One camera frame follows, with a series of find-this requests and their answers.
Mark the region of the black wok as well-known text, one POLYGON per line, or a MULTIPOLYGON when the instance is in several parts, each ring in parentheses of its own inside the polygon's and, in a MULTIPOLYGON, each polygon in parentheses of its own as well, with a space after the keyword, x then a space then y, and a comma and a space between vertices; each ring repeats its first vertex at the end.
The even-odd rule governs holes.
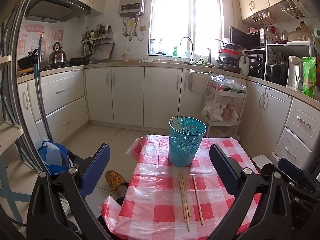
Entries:
POLYGON ((28 55, 19 59, 17 61, 18 67, 20 70, 25 70, 28 68, 32 68, 34 64, 37 64, 38 62, 38 49, 34 49, 33 51, 29 51, 28 55))

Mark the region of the white storage trolley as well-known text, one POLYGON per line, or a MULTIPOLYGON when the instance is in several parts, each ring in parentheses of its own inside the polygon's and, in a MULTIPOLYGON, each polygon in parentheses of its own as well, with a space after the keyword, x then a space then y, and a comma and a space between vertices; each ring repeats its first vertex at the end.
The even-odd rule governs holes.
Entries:
POLYGON ((201 112, 207 125, 206 137, 240 140, 236 133, 246 98, 246 86, 224 75, 212 76, 208 81, 201 112))

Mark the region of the red white checkered tablecloth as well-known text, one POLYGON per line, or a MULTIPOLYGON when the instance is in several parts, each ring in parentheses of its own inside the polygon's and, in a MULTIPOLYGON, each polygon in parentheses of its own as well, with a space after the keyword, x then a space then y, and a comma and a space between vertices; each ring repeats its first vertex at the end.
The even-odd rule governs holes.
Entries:
POLYGON ((137 163, 124 202, 108 197, 99 209, 108 230, 121 239, 207 239, 234 202, 210 161, 212 144, 254 168, 233 138, 204 138, 187 167, 169 162, 169 137, 138 138, 127 150, 137 163))

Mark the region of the white electric kettle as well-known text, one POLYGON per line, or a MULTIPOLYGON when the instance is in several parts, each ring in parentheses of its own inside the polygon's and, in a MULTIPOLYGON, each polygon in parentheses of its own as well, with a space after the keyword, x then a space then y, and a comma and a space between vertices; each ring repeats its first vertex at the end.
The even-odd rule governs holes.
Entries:
POLYGON ((299 57, 289 56, 286 86, 298 92, 303 90, 303 61, 299 57))

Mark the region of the teal perforated plastic basket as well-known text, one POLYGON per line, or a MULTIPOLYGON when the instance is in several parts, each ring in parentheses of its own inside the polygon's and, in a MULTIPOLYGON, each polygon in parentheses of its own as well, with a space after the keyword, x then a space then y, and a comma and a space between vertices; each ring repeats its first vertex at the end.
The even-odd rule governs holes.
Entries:
POLYGON ((169 121, 169 161, 172 165, 186 167, 191 165, 200 143, 207 131, 206 125, 195 118, 185 117, 188 133, 185 133, 183 116, 180 116, 182 131, 179 132, 169 121))

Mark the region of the chrome sink faucet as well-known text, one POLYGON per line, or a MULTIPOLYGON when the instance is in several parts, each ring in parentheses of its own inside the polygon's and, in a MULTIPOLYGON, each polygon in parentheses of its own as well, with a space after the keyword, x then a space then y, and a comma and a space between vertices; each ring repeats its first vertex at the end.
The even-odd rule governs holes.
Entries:
POLYGON ((188 52, 188 54, 190 56, 188 64, 192 64, 193 59, 194 59, 194 44, 193 44, 192 39, 189 36, 184 36, 184 37, 181 38, 180 45, 182 44, 182 41, 184 39, 188 41, 187 52, 188 52))

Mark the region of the black microwave oven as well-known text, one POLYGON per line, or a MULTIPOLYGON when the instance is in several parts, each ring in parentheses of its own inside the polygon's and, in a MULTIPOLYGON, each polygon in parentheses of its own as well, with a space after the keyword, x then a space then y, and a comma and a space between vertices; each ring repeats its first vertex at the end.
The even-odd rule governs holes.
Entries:
POLYGON ((230 26, 230 41, 245 49, 259 49, 266 46, 265 29, 259 29, 254 33, 244 33, 243 31, 230 26))

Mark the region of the green snack bag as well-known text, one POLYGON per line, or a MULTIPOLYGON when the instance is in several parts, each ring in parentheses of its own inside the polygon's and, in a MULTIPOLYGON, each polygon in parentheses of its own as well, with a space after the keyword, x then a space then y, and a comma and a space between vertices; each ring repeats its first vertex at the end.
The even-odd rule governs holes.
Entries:
POLYGON ((303 94, 313 98, 316 86, 316 67, 315 57, 303 58, 303 94))

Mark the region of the yellow patterned slipper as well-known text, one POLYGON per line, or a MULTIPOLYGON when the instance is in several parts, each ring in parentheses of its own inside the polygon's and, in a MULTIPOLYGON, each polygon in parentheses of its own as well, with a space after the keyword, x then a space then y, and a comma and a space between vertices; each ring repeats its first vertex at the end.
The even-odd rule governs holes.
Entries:
POLYGON ((125 186, 126 188, 129 187, 129 183, 116 171, 108 170, 105 173, 105 179, 112 191, 115 193, 118 192, 118 188, 120 186, 125 186))

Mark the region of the cream kitchen base cabinets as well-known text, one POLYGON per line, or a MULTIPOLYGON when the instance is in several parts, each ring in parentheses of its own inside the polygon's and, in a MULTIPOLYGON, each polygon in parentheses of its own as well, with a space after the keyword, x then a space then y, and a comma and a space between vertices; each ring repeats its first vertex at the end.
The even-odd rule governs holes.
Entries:
MULTIPOLYGON (((204 92, 188 71, 164 67, 78 67, 41 76, 44 110, 55 142, 66 141, 89 121, 151 130, 168 129, 175 115, 203 120, 204 92)), ((239 80, 247 98, 237 131, 252 158, 286 158, 319 165, 319 104, 271 83, 239 80)))

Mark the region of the grey water heater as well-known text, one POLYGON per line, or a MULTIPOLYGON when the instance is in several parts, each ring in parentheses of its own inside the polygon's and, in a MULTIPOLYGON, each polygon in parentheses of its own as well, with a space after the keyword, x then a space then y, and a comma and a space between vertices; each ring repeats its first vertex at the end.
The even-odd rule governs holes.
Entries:
POLYGON ((121 17, 134 18, 144 15, 145 0, 120 0, 118 14, 121 17))

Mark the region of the black range hood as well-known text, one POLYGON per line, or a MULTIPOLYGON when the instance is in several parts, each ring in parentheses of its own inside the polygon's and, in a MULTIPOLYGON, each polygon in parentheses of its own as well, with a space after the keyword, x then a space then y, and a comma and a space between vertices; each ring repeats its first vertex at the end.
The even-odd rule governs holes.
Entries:
POLYGON ((91 7, 79 0, 30 0, 25 12, 28 21, 67 22, 91 13, 91 7))

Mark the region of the steel kettle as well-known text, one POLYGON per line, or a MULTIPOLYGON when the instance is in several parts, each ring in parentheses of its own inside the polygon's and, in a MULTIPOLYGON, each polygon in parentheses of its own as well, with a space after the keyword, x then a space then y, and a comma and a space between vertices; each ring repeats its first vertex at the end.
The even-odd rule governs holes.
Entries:
POLYGON ((66 63, 66 54, 59 42, 53 45, 53 52, 49 55, 49 67, 62 67, 66 63))

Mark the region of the bamboo chopstick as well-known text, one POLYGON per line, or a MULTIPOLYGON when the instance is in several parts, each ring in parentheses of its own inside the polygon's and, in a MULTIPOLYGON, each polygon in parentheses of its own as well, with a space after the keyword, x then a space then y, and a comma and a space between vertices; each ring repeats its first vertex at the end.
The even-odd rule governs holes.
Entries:
POLYGON ((183 123, 184 123, 185 133, 188 133, 188 127, 187 127, 187 123, 186 123, 186 119, 185 119, 185 114, 183 114, 183 123))
POLYGON ((194 185, 194 190, 195 190, 195 195, 196 195, 197 207, 199 210, 200 222, 201 222, 201 225, 203 225, 202 209, 201 209, 199 193, 198 193, 198 189, 197 189, 197 183, 196 183, 196 179, 195 179, 194 175, 192 175, 192 179, 193 179, 193 185, 194 185))
POLYGON ((178 127, 178 123, 177 123, 177 117, 172 117, 171 122, 172 122, 172 126, 174 127, 174 129, 176 129, 177 131, 179 131, 179 127, 178 127))
POLYGON ((188 198, 187 198, 187 192, 185 189, 184 178, 183 178, 182 174, 180 174, 180 177, 181 177, 181 182, 182 182, 182 190, 183 190, 183 195, 184 195, 185 208, 187 211, 187 216, 188 216, 188 218, 190 218, 191 214, 190 214, 189 205, 188 205, 188 198))
POLYGON ((177 123, 178 123, 178 127, 179 127, 179 131, 181 132, 182 131, 182 126, 181 126, 181 121, 180 121, 180 115, 178 114, 177 116, 177 123))
POLYGON ((182 206, 183 206, 183 213, 184 213, 184 220, 186 222, 187 225, 187 230, 188 232, 190 231, 190 224, 189 224, 189 218, 187 216, 187 211, 185 208, 185 202, 184 202, 184 195, 183 195, 183 190, 182 190, 182 182, 181 182, 181 177, 180 174, 178 175, 179 178, 179 184, 180 184, 180 191, 181 191, 181 198, 182 198, 182 206))

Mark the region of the blue white plastic bag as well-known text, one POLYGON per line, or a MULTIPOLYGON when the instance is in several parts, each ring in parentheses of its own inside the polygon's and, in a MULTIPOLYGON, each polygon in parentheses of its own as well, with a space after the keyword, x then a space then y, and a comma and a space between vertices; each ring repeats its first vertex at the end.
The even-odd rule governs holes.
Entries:
POLYGON ((52 176, 64 173, 71 167, 65 146, 51 140, 46 140, 42 142, 41 147, 37 151, 52 176))

